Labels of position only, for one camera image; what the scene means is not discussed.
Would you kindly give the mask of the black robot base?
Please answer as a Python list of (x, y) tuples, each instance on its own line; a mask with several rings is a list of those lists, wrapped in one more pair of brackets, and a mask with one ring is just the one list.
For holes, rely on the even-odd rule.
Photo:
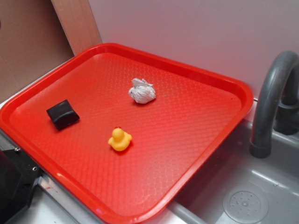
[(41, 169), (23, 150), (0, 152), (0, 222), (6, 224), (28, 210)]

